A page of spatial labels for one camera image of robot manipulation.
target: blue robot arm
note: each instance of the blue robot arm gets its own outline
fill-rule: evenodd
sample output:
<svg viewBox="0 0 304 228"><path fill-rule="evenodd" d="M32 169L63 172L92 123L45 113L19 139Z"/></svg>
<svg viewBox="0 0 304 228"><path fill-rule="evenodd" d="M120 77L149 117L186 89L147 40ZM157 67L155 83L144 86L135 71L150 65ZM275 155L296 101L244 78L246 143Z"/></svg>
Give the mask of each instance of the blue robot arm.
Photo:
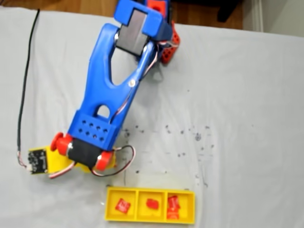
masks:
<svg viewBox="0 0 304 228"><path fill-rule="evenodd" d="M153 63L162 56L160 42L172 39L170 23L158 11L132 0L120 0L114 18L121 27L105 24L92 52L85 88L85 96L76 111L66 136L59 133L51 144L62 155L89 169L103 170L106 152L113 145L123 125L141 79ZM120 85L111 80L111 58L115 48L137 57L138 66ZM109 116L97 114L105 105Z"/></svg>

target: wooden floor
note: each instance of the wooden floor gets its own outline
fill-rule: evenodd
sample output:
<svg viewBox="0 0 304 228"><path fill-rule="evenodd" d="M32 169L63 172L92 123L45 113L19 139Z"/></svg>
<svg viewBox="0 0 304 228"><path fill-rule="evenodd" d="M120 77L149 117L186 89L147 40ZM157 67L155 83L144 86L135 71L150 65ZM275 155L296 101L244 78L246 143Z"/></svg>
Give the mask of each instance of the wooden floor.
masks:
<svg viewBox="0 0 304 228"><path fill-rule="evenodd" d="M113 16L116 0L4 0L7 7L56 10L74 13ZM217 22L219 7L172 3L173 20L180 24L203 25L220 28L242 29L243 12L239 4L225 23Z"/></svg>

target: dark speck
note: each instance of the dark speck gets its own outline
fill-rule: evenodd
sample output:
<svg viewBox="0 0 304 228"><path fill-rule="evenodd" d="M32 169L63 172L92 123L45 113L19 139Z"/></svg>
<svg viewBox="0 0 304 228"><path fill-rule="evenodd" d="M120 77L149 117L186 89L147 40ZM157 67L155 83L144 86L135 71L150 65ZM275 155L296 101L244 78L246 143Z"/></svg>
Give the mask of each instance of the dark speck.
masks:
<svg viewBox="0 0 304 228"><path fill-rule="evenodd" d="M196 133L195 140L196 141L200 141L201 140L201 134L200 133Z"/></svg>
<svg viewBox="0 0 304 228"><path fill-rule="evenodd" d="M124 137L125 138L128 138L130 136L130 133L129 132L126 132L125 134L124 134Z"/></svg>

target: black furniture leg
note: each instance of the black furniture leg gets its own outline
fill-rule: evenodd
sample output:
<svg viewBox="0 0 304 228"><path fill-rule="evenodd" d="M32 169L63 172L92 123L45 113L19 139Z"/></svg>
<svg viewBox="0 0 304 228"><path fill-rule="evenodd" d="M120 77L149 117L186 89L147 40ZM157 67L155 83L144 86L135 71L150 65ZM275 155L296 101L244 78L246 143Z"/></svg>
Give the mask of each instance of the black furniture leg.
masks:
<svg viewBox="0 0 304 228"><path fill-rule="evenodd" d="M223 0L218 11L218 21L226 22L240 0Z"/></svg>

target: white cloth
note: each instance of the white cloth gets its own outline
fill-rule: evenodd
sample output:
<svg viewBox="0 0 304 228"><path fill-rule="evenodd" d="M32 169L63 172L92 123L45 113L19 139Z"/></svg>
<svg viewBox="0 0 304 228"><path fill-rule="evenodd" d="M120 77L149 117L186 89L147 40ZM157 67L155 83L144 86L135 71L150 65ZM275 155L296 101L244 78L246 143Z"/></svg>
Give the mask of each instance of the white cloth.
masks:
<svg viewBox="0 0 304 228"><path fill-rule="evenodd" d="M177 53L142 81L123 126L130 136L122 131L117 140L117 146L128 141L137 149L125 178L101 179L73 170L49 180L30 175L16 159L35 14L0 7L1 228L164 227L104 221L107 184L193 190L193 227L304 227L304 39L176 25ZM106 17L41 12L22 119L23 160L29 148L47 145L56 132L67 131L106 22L115 23ZM114 81L135 66L131 56L116 50Z"/></svg>

